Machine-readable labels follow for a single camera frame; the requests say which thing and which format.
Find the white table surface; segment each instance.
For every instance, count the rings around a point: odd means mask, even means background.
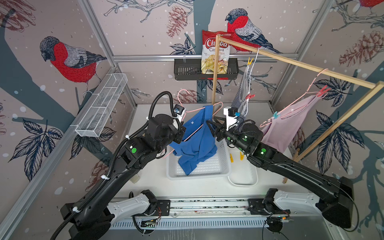
[[[206,104],[185,104],[184,107],[188,111],[201,108]],[[267,103],[250,103],[247,119],[252,119],[257,125],[265,121],[272,115],[272,111]],[[139,129],[146,121],[150,105],[141,104],[133,119],[133,123],[129,134]],[[157,104],[153,116],[159,113],[169,114],[169,104]],[[191,118],[195,113],[186,116],[185,121]],[[223,116],[222,110],[217,116]],[[235,164],[240,161],[240,153],[238,150],[229,149]],[[288,150],[284,155],[291,157]],[[283,177],[279,174],[265,171],[257,168],[258,183],[252,187],[237,187],[230,184],[227,177],[189,179],[189,180],[170,180],[166,176],[166,159],[155,159],[149,162],[146,167],[141,170],[138,175],[140,180],[135,184],[128,181],[116,197],[127,197],[130,191],[135,195],[143,190],[149,189],[158,197],[185,197],[185,196],[239,196],[239,195],[264,195],[269,188],[277,188],[287,192],[307,193],[304,187],[288,180],[286,184],[282,184]]]

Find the black wall basket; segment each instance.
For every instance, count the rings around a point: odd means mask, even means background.
[[[213,74],[203,74],[201,72],[201,59],[200,58],[187,58],[185,62],[183,59],[175,59],[175,79],[178,81],[187,80],[208,80],[213,78]],[[218,74],[218,78],[228,78],[228,80],[235,80],[239,73],[239,66],[237,58],[230,58],[228,60],[228,69],[226,74]]]

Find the white dot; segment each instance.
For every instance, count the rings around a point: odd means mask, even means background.
[[[63,191],[63,187],[59,187],[58,189],[55,190],[55,195],[60,195],[62,191]]]

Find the pink clothes hanger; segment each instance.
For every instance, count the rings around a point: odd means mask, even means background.
[[[181,103],[180,99],[179,99],[179,93],[177,94],[177,99],[178,99],[180,105],[181,105],[182,107],[184,107],[183,104]],[[213,115],[216,115],[216,113],[218,113],[218,111],[224,106],[223,102],[215,103],[214,106],[217,105],[217,104],[219,104],[219,103],[221,103],[221,106],[219,107],[219,109],[218,109]],[[187,110],[186,110],[185,112],[186,112],[186,113],[191,113],[191,112],[194,112],[194,111],[197,111],[197,110],[201,110],[201,109],[203,109],[203,108],[198,108],[198,109],[196,109],[196,110],[192,110],[192,111],[187,111]],[[187,137],[183,142],[187,141],[190,137],[192,137],[192,135],[195,134],[195,132],[197,132],[198,130],[200,130],[200,128],[201,128],[203,125],[204,125],[204,124],[202,124],[198,129],[196,129],[196,131],[194,131],[191,135],[189,135],[189,137]],[[168,157],[168,155],[170,155],[173,151],[175,151],[175,150],[173,149],[172,151],[170,151],[170,152],[169,152],[166,156],[164,156],[163,158]]]
[[[311,88],[311,86],[313,85],[313,83],[315,82],[315,80],[316,80],[316,78],[322,73],[322,72],[324,72],[324,71],[326,71],[326,70],[328,70],[328,68],[325,68],[325,69],[323,69],[319,74],[317,74],[316,75],[316,77],[313,79],[313,81],[312,81],[312,83],[309,85],[309,87],[307,88],[307,91],[305,91],[305,93],[303,94],[303,95],[301,95],[299,98],[297,98],[296,100],[294,100],[291,104],[289,104],[288,106],[286,106],[283,110],[281,110],[281,111],[279,111],[278,112],[278,114],[279,113],[281,113],[282,111],[284,111],[285,109],[287,109],[288,107],[290,107],[292,104],[294,104],[295,102],[297,102],[300,98],[302,98],[305,94],[308,94],[308,93],[317,93],[316,94],[316,96],[317,97],[322,97],[322,98],[324,98],[326,95],[324,95],[326,92],[328,92],[329,90],[331,90],[330,88],[328,88],[328,89],[326,89],[328,86],[325,86],[325,87],[323,87],[320,91],[318,91],[318,92],[308,92],[309,91],[309,89]],[[268,120],[266,120],[265,122],[263,122],[263,123],[261,123],[260,124],[260,127],[264,127],[264,126],[266,126],[266,125],[268,125],[268,124],[271,124],[271,122],[268,122],[269,120],[271,120],[272,118],[270,118],[270,119],[268,119]]]

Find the blue clothespin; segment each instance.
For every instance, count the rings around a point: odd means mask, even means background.
[[[277,111],[273,114],[273,118],[276,119],[280,114],[277,114]]]

